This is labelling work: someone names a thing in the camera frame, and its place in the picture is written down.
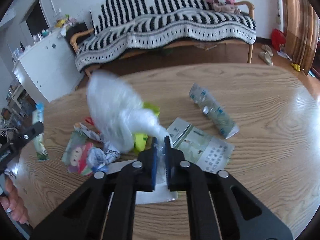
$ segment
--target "cabinet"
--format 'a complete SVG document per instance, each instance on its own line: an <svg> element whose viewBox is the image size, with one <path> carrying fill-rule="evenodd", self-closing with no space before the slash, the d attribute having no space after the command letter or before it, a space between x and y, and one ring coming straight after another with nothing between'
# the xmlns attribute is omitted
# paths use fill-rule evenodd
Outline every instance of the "cabinet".
<svg viewBox="0 0 320 240"><path fill-rule="evenodd" d="M36 103L51 102L69 94L84 75L78 72L74 52L59 37L59 30L25 51L13 72Z"/></svg>

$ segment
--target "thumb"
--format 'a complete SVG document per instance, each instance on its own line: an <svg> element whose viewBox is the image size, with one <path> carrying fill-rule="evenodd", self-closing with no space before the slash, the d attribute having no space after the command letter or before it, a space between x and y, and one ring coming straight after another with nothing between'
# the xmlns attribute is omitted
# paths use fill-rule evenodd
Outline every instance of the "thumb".
<svg viewBox="0 0 320 240"><path fill-rule="evenodd" d="M10 206L9 199L6 197L0 197L0 203L3 206L4 210L7 210Z"/></svg>

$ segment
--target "brown curtain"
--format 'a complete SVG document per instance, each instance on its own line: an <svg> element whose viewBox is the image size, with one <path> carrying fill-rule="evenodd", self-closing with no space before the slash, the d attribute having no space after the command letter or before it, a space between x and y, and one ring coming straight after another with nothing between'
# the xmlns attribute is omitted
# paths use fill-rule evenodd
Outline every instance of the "brown curtain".
<svg viewBox="0 0 320 240"><path fill-rule="evenodd" d="M319 35L319 18L308 0L283 0L284 51L304 73L312 66Z"/></svg>

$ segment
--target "table top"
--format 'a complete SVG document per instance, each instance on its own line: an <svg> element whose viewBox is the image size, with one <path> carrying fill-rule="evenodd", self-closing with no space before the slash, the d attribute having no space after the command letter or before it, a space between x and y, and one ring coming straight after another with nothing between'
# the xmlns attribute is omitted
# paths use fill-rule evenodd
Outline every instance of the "table top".
<svg viewBox="0 0 320 240"><path fill-rule="evenodd" d="M240 127L227 141L235 145L226 166L292 231L309 223L320 204L320 111L305 87L279 67L203 64L122 77L144 101L160 106L160 123L176 117L219 138L217 130L189 99L194 82L207 87ZM73 124L89 116L86 90L47 104L44 143L49 161L38 162L33 144L22 151L15 184L36 226L87 177L67 173L62 154ZM136 207L134 239L189 239L186 197Z"/></svg>

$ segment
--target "yellow toy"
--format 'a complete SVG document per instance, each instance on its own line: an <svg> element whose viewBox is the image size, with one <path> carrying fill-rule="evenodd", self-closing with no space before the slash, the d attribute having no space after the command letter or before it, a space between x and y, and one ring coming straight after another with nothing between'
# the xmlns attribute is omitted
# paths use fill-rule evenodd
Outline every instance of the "yellow toy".
<svg viewBox="0 0 320 240"><path fill-rule="evenodd" d="M293 64L293 63L291 63L291 65L293 66L293 68L296 70L296 71L300 71L301 70L301 67L300 67L300 65L298 65L298 64Z"/></svg>

